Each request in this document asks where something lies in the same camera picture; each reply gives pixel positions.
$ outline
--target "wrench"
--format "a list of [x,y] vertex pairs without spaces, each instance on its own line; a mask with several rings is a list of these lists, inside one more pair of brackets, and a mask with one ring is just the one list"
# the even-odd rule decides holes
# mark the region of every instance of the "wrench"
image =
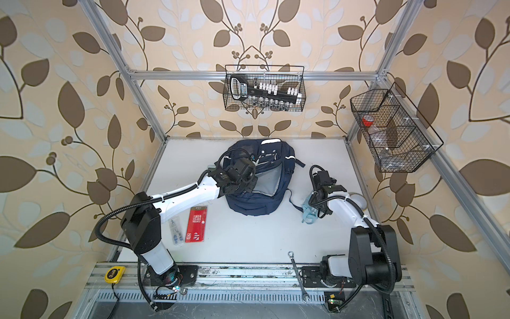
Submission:
[[301,288],[301,299],[304,303],[307,303],[308,300],[310,300],[310,295],[305,291],[303,287],[303,280],[301,279],[301,276],[299,275],[299,271],[297,270],[296,262],[294,261],[294,253],[289,252],[289,258],[290,261],[292,261],[292,267],[294,268],[294,272],[296,273],[297,282],[299,283],[299,287]]

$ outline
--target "tape measure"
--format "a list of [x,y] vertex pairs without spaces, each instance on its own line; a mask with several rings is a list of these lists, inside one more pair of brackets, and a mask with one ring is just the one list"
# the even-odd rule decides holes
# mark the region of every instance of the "tape measure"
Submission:
[[105,281],[109,284],[116,284],[120,281],[120,278],[124,274],[126,267],[124,266],[114,266],[111,267],[110,270],[106,272]]

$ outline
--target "backpack strap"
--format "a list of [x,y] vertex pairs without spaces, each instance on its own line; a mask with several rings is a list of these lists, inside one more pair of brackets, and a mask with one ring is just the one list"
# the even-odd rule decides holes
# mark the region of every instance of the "backpack strap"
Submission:
[[290,189],[288,189],[288,188],[286,189],[286,191],[287,191],[287,190],[290,192],[289,203],[291,203],[291,204],[292,204],[292,206],[294,206],[294,207],[295,207],[297,210],[299,210],[300,212],[303,212],[303,208],[302,208],[302,207],[299,207],[299,206],[294,205],[294,203],[290,200],[290,198],[292,197],[292,191],[291,191]]

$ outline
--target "wire basket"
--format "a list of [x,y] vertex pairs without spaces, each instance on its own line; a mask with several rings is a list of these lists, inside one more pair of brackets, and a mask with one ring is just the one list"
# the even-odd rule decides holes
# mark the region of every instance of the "wire basket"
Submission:
[[296,65],[226,65],[225,110],[302,112],[307,99],[303,72],[304,66]]
[[[397,92],[402,91],[394,86],[352,97],[351,110],[379,171],[412,173],[444,142],[412,101],[417,113],[409,115],[398,98]],[[440,142],[429,140],[418,128],[418,122],[430,128]]]

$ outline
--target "clear plastic package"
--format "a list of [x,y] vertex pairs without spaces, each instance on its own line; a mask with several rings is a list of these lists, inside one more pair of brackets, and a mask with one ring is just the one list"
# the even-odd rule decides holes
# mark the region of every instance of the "clear plastic package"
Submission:
[[184,236],[181,230],[181,221],[179,216],[175,216],[170,220],[170,232],[172,234],[172,242],[176,246],[184,244]]

